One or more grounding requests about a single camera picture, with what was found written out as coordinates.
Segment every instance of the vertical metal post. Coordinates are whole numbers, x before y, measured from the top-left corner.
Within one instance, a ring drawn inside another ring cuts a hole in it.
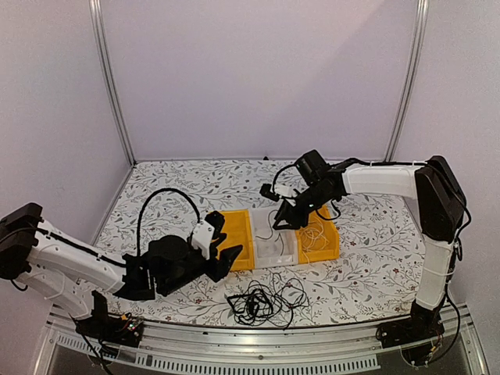
[[[416,71],[419,65],[420,53],[422,51],[423,36],[425,35],[425,26],[427,23],[427,10],[429,7],[428,0],[419,0],[416,8],[415,31],[413,33],[412,48],[409,57],[408,71],[406,72],[405,85],[399,102],[398,112],[394,128],[392,130],[391,140],[385,152],[384,161],[390,162],[394,158],[396,148],[398,147],[399,138],[405,122],[406,113],[408,111],[409,100],[412,95],[413,84],[415,82]]]
[[[133,166],[136,163],[136,159],[132,149],[132,144],[130,143],[127,127],[125,126],[125,121],[123,119],[120,100],[118,99],[118,92],[116,91],[115,80],[111,70],[111,62],[109,61],[108,45],[106,44],[100,0],[90,0],[90,8],[95,42],[97,44],[97,51],[101,62],[102,75],[108,92],[109,104],[111,105],[112,115],[115,120],[118,135],[120,136],[123,151],[125,152],[127,161],[131,166]]]

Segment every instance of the floral tablecloth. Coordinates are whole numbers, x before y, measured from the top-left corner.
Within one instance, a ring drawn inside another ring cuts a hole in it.
[[[185,191],[203,216],[214,209],[276,205],[262,198],[259,189],[286,164],[248,160],[139,163],[97,246],[107,253],[134,254],[139,210],[158,188]],[[280,181],[304,188],[295,171],[284,173]],[[295,311],[292,327],[361,322],[407,313],[420,282],[424,248],[405,203],[388,195],[350,195],[337,207],[341,210],[341,217],[335,221],[341,237],[340,259],[230,273],[217,284],[202,276],[167,297],[158,295],[155,301],[129,302],[107,295],[110,309],[151,320],[235,327],[225,297],[244,292],[250,280],[268,284],[272,273],[279,273],[283,282],[292,277],[301,279],[309,296],[309,307]],[[155,197],[142,223],[142,251],[150,240],[166,234],[187,237],[194,224],[192,208],[181,197]],[[286,321],[285,315],[275,318],[275,323]]]

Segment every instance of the white backdrop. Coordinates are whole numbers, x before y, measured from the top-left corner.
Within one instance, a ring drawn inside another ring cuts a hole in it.
[[[400,160],[444,155],[473,214],[452,291],[466,301],[492,374],[500,374],[500,4],[430,2]]]
[[[137,159],[382,159],[416,1],[103,0]]]
[[[91,241],[129,166],[88,2],[0,5],[0,217],[28,202]],[[0,280],[0,373],[27,374],[50,303]]]

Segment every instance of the black plug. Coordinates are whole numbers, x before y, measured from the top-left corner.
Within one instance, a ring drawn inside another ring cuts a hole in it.
[[[264,184],[260,188],[260,194],[261,194],[261,196],[263,196],[264,198],[268,198],[271,201],[279,202],[280,201],[280,196],[278,194],[272,192],[271,191],[271,187],[272,187],[271,184]]]

